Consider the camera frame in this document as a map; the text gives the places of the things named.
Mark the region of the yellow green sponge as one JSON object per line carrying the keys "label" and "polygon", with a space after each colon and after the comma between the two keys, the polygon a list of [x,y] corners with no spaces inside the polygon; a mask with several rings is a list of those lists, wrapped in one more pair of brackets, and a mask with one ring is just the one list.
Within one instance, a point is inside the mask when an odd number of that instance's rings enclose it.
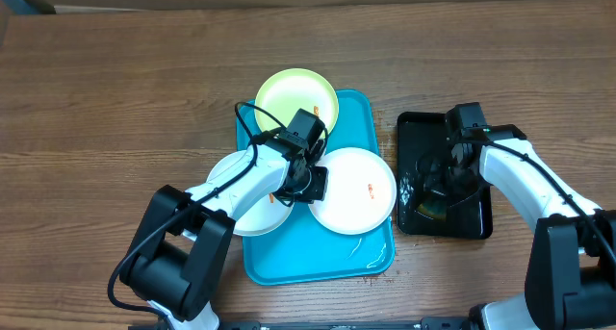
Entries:
{"label": "yellow green sponge", "polygon": [[421,203],[416,211],[425,217],[434,220],[446,220],[447,219],[447,202],[442,200],[425,200]]}

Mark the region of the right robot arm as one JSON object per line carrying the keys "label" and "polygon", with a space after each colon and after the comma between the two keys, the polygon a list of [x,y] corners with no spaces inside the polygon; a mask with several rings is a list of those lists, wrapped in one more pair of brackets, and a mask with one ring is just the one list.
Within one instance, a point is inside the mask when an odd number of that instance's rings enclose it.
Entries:
{"label": "right robot arm", "polygon": [[489,125],[477,103],[444,116],[446,137],[416,162],[417,211],[469,215],[498,189],[533,233],[525,290],[477,305],[465,329],[596,329],[615,323],[615,214],[581,196],[516,126]]}

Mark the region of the white plate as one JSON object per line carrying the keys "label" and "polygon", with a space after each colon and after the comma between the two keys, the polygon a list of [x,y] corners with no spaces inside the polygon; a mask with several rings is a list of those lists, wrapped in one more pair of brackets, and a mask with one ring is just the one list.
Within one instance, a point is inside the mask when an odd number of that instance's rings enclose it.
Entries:
{"label": "white plate", "polygon": [[[206,181],[212,181],[239,160],[243,154],[243,151],[236,151],[224,157],[212,168]],[[286,207],[270,193],[256,202],[236,221],[234,234],[241,237],[265,235],[279,227],[289,217],[292,209],[293,207]]]}
{"label": "white plate", "polygon": [[324,198],[309,205],[325,228],[343,235],[367,233],[387,219],[396,204],[396,179],[375,153],[346,147],[326,154],[318,166],[327,169]]}

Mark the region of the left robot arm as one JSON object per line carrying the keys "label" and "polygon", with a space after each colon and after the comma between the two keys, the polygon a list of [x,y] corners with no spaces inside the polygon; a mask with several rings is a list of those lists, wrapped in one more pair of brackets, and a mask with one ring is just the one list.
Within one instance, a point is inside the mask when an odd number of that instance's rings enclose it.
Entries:
{"label": "left robot arm", "polygon": [[107,294],[117,307],[157,316],[157,329],[197,319],[211,300],[237,221],[271,195],[286,207],[323,200],[325,124],[298,110],[289,124],[253,135],[244,154],[192,190],[152,196]]}

